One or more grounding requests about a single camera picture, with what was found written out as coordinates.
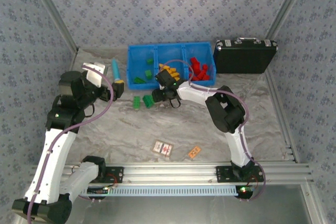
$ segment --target blue floral wall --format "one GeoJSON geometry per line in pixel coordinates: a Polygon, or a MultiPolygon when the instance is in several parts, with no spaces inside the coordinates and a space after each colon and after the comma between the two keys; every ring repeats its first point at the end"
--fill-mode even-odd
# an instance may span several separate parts
{"type": "Polygon", "coordinates": [[[263,38],[284,0],[53,0],[77,46],[263,38]]]}
{"type": "Polygon", "coordinates": [[[271,63],[300,159],[336,223],[336,0],[298,0],[271,63]]]}
{"type": "Polygon", "coordinates": [[[72,54],[40,0],[0,0],[0,51],[0,223],[10,223],[72,54]]]}

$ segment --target green block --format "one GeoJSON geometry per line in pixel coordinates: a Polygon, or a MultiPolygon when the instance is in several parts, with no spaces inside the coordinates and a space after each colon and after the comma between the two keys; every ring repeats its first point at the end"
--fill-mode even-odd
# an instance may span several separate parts
{"type": "Polygon", "coordinates": [[[148,65],[154,64],[154,59],[153,58],[147,59],[146,62],[148,65]]]}
{"type": "Polygon", "coordinates": [[[152,95],[145,95],[143,98],[142,98],[143,102],[145,103],[147,109],[149,109],[151,106],[154,105],[154,101],[153,101],[153,97],[152,95]]]}
{"type": "Polygon", "coordinates": [[[138,110],[140,108],[140,97],[139,96],[135,96],[133,98],[133,108],[135,110],[138,110]]]}
{"type": "Polygon", "coordinates": [[[139,77],[136,77],[135,79],[134,79],[134,83],[136,83],[136,84],[144,84],[144,83],[146,83],[144,80],[142,80],[141,78],[139,78],[139,77]]]}
{"type": "Polygon", "coordinates": [[[146,70],[145,75],[146,75],[147,80],[151,80],[153,78],[151,70],[146,70]]]}

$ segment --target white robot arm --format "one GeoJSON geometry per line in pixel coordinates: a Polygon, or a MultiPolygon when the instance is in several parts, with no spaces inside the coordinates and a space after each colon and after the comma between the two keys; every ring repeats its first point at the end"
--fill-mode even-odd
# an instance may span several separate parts
{"type": "Polygon", "coordinates": [[[244,127],[238,131],[238,127],[244,121],[245,110],[242,105],[233,97],[217,93],[223,90],[232,93],[227,86],[221,88],[206,88],[203,86],[189,84],[188,81],[180,79],[176,81],[170,74],[163,70],[155,76],[160,84],[160,88],[152,92],[154,102],[166,100],[187,100],[193,101],[208,108],[210,116],[215,126],[222,132],[228,141],[231,151],[231,163],[235,176],[240,180],[250,177],[250,170],[254,162],[250,160],[250,151],[247,149],[244,135],[244,127]],[[243,136],[244,150],[240,135],[243,136]]]}
{"type": "MultiPolygon", "coordinates": [[[[84,66],[101,74],[106,70],[105,66],[99,63],[84,63],[84,66]]],[[[84,120],[84,109],[93,106],[97,98],[116,99],[110,97],[110,91],[101,85],[101,82],[102,77],[90,70],[83,73],[69,71],[61,75],[58,83],[60,95],[55,98],[53,108],[48,113],[40,161],[25,197],[16,199],[13,203],[12,209],[15,213],[26,219],[27,215],[30,215],[31,220],[38,222],[65,223],[70,215],[72,203],[80,192],[94,179],[105,176],[104,159],[87,156],[79,168],[61,183],[66,158],[79,128],[61,135],[53,145],[56,136],[63,130],[84,120]]]]}
{"type": "MultiPolygon", "coordinates": [[[[190,84],[185,81],[178,87],[177,93],[181,100],[192,101],[200,105],[207,106],[206,100],[209,97],[213,97],[215,93],[210,91],[204,91],[204,89],[217,90],[216,88],[205,88],[196,84],[193,84],[193,87],[191,87],[190,84]]],[[[247,165],[250,159],[244,153],[238,129],[235,129],[234,133],[226,133],[225,136],[231,151],[231,161],[239,167],[247,165]]],[[[244,134],[243,138],[245,146],[247,146],[244,134]]]]}

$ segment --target gray marble table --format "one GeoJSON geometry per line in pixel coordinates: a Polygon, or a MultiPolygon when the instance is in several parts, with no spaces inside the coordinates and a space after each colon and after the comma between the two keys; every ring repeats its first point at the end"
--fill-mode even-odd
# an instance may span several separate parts
{"type": "MultiPolygon", "coordinates": [[[[112,80],[111,59],[119,63],[121,77],[126,81],[127,49],[80,49],[73,70],[81,70],[83,62],[100,62],[109,66],[107,77],[112,80]]],[[[245,127],[248,147],[257,160],[287,160],[286,144],[281,136],[263,74],[218,74],[216,87],[229,86],[242,97],[250,109],[245,127]]],[[[229,161],[230,151],[225,136],[213,124],[207,108],[182,102],[178,109],[160,103],[147,109],[144,103],[133,109],[133,97],[151,91],[129,90],[127,85],[120,99],[100,119],[80,128],[69,152],[67,162],[79,162],[86,155],[104,157],[107,163],[229,161]],[[173,144],[169,158],[155,154],[155,140],[173,144]],[[202,150],[191,160],[189,151],[198,145],[202,150]]],[[[96,113],[107,103],[98,100],[96,113]]]]}

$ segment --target orange block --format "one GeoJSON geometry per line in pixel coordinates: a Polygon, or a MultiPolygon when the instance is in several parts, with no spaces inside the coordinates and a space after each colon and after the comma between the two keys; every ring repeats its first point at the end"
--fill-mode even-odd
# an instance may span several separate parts
{"type": "Polygon", "coordinates": [[[188,154],[190,158],[194,158],[197,156],[197,154],[201,151],[202,149],[199,148],[198,146],[195,146],[188,154]]]}

